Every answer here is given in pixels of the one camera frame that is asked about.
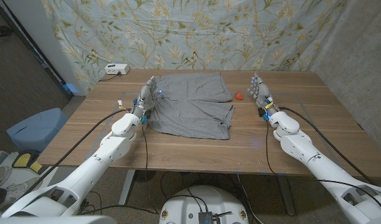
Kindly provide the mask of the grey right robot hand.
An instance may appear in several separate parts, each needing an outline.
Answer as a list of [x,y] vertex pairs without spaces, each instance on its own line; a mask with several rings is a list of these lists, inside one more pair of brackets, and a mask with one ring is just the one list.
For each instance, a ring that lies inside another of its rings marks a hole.
[[279,112],[268,86],[257,73],[252,76],[250,88],[247,89],[247,92],[254,98],[258,106],[258,115],[263,117],[264,120],[268,120],[271,115]]

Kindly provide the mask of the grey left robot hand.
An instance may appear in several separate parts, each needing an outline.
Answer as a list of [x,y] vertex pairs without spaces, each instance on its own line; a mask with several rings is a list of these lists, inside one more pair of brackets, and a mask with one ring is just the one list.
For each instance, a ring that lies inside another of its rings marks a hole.
[[139,118],[149,116],[155,107],[156,101],[156,78],[152,76],[141,88],[132,113]]

